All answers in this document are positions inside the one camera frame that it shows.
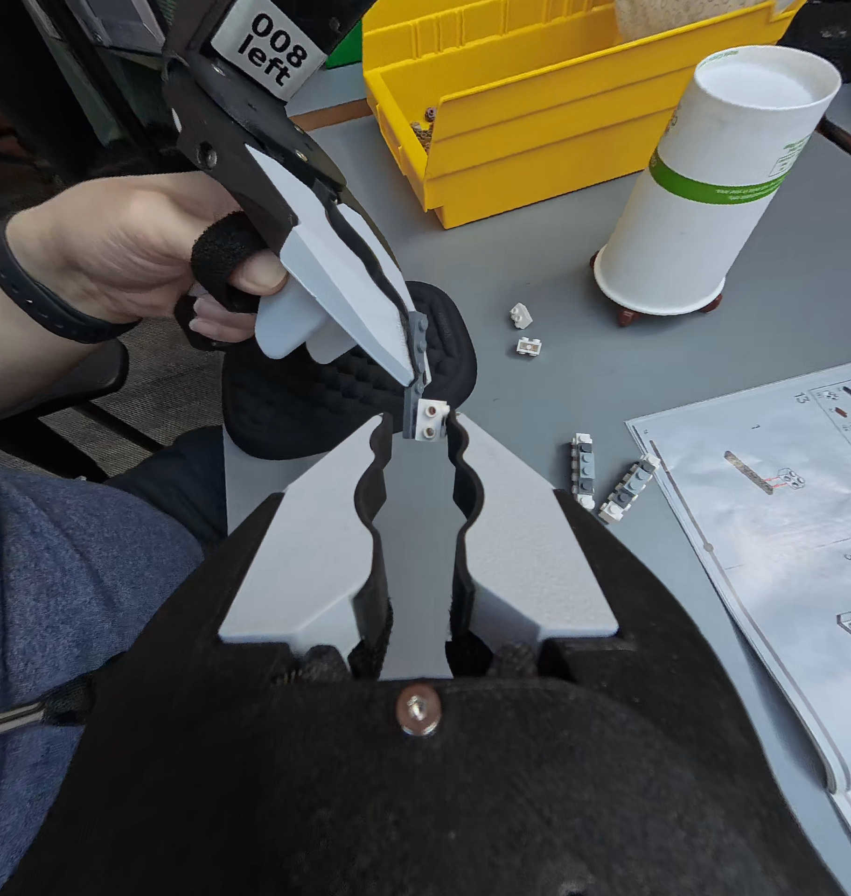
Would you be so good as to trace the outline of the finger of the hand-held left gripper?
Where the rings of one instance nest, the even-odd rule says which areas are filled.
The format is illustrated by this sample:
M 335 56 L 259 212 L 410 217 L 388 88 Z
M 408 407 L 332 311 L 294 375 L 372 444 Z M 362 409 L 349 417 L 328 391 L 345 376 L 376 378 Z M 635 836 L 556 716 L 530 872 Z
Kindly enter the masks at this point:
M 323 184 L 313 189 L 263 151 L 245 148 L 298 219 L 279 251 L 288 281 L 264 297 L 256 316 L 263 354 L 283 359 L 307 344 L 314 361 L 329 364 L 358 345 L 408 385 L 412 369 L 398 310 L 331 229 L 321 204 Z
M 342 197 L 328 185 L 321 186 L 321 204 L 335 235 L 363 264 L 370 280 L 398 310 L 414 374 L 410 386 L 427 386 L 430 382 L 426 356 L 429 321 L 415 308 L 393 256 L 362 214 L 343 203 Z

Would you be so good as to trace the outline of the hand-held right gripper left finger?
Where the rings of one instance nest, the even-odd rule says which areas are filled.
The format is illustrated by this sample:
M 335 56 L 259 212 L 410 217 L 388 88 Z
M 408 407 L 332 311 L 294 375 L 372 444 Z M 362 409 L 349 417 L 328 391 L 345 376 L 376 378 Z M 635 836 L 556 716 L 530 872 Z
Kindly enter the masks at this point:
M 375 516 L 386 499 L 393 426 L 375 415 L 327 454 L 264 461 L 224 437 L 230 532 L 277 507 L 218 629 L 224 644 L 284 644 L 301 659 L 333 647 L 355 678 L 379 678 L 393 612 Z

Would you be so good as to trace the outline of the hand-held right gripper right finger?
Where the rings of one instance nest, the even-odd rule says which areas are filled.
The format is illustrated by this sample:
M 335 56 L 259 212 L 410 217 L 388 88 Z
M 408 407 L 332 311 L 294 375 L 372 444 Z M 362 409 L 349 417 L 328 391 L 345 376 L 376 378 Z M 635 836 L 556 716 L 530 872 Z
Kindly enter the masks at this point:
M 571 497 L 466 415 L 451 412 L 445 426 L 465 517 L 445 644 L 454 677 L 484 676 L 507 647 L 537 657 L 548 640 L 615 636 L 619 623 L 566 515 L 578 509 Z

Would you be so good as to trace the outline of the dark grey long brick plate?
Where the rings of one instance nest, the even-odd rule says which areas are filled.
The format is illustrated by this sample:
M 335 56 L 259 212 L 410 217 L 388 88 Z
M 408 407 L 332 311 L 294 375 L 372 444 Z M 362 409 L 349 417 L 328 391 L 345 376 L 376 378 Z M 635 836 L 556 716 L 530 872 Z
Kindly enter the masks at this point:
M 417 432 L 419 401 L 423 397 L 429 383 L 429 366 L 427 359 L 426 315 L 412 310 L 408 313 L 406 324 L 406 342 L 412 369 L 412 379 L 404 390 L 404 409 L 402 416 L 402 433 L 405 439 L 414 439 Z

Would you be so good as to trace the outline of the person's left hand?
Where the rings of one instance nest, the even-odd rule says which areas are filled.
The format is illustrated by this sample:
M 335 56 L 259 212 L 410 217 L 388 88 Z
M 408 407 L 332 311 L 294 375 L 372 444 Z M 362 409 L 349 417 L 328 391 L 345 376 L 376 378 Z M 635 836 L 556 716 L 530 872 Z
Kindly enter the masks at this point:
M 136 322 L 173 315 L 195 283 L 195 243 L 235 211 L 228 191 L 200 172 L 101 178 L 18 212 L 5 237 L 21 268 L 72 308 L 104 322 Z M 264 249 L 239 263 L 228 283 L 269 297 L 287 279 L 275 253 Z M 248 315 L 215 311 L 215 304 L 201 302 L 195 327 L 202 335 L 225 342 L 251 335 Z M 0 347 L 51 338 L 0 287 Z

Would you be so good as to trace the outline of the white and grey brick strip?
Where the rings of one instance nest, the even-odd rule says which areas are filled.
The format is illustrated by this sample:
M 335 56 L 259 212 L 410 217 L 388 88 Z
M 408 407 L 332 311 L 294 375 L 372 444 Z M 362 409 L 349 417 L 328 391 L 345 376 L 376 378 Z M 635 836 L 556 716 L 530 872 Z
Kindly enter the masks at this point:
M 615 489 L 599 508 L 599 519 L 606 524 L 621 521 L 640 493 L 652 481 L 661 466 L 654 454 L 643 454 L 622 476 Z
M 587 511 L 595 508 L 594 443 L 587 433 L 576 433 L 571 441 L 571 490 L 582 508 Z

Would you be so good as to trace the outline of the black bumpy wrist rest pad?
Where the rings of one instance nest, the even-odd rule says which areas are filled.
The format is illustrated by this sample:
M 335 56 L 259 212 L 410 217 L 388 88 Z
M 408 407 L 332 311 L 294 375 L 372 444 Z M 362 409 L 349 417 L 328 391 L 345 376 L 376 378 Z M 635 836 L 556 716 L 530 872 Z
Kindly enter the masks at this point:
M 431 382 L 425 399 L 458 409 L 476 386 L 476 351 L 459 308 L 431 284 L 409 281 L 428 319 Z M 221 377 L 226 433 L 243 452 L 290 461 L 330 452 L 375 415 L 402 429 L 404 390 L 361 348 L 318 364 L 302 345 L 283 359 L 266 357 L 254 339 L 225 352 Z

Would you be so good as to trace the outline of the yellow plastic bin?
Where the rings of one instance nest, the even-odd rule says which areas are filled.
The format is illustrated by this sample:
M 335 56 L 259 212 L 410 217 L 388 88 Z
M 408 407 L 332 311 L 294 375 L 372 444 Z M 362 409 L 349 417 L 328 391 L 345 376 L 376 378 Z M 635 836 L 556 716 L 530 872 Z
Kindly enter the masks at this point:
M 622 41 L 614 2 L 377 2 L 367 101 L 444 229 L 642 171 L 706 56 L 772 45 L 802 2 Z M 431 150 L 410 129 L 436 106 Z

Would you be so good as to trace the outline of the black wristband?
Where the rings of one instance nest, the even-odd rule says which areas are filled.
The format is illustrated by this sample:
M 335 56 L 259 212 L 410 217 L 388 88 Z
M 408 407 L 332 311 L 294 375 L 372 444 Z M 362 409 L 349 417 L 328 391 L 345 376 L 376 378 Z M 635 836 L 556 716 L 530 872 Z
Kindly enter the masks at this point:
M 33 279 L 17 261 L 6 230 L 12 216 L 0 219 L 0 289 L 28 317 L 68 342 L 97 345 L 134 329 L 139 321 L 109 322 L 73 308 L 47 286 Z

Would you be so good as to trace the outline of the white instruction booklet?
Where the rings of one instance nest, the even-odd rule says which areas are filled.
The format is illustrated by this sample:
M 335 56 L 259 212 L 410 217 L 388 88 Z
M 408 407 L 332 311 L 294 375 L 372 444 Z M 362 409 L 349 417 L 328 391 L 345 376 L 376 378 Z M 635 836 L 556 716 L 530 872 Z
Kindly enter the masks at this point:
M 626 424 L 851 832 L 851 363 Z

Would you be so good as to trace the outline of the black office chair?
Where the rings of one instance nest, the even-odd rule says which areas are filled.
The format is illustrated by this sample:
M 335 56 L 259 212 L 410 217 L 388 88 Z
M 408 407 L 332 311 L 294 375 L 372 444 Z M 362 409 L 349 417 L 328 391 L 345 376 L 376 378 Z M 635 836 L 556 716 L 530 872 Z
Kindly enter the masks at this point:
M 25 407 L 44 411 L 37 419 L 43 429 L 28 448 L 30 456 L 39 455 L 39 446 L 53 433 L 53 459 L 65 461 L 60 474 L 65 478 L 103 482 L 150 455 L 76 409 L 84 402 L 162 445 L 222 423 L 220 354 L 192 348 L 170 321 L 146 322 L 121 342 L 122 350 L 111 345 L 96 350 Z

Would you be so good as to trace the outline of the white paper cup green band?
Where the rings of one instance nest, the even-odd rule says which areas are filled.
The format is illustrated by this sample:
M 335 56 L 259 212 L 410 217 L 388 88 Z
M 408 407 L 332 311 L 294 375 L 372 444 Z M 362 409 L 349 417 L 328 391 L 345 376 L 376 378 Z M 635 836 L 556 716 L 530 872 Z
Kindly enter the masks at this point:
M 842 85 L 820 56 L 743 46 L 695 68 L 593 276 L 615 303 L 687 315 L 726 275 Z

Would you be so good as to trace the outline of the beige mesh bag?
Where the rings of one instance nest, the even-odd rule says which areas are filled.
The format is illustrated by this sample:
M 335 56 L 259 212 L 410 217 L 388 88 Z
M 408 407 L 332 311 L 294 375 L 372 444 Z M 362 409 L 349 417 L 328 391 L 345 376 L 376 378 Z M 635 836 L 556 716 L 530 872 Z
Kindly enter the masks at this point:
M 614 15 L 619 36 L 630 42 L 757 4 L 758 1 L 615 1 Z

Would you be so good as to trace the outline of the black object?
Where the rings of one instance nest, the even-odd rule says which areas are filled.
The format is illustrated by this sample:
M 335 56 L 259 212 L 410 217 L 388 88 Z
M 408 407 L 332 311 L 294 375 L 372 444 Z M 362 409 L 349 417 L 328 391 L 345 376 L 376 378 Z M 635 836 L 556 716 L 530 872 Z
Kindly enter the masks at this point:
M 779 42 L 825 58 L 851 84 L 851 1 L 808 1 Z

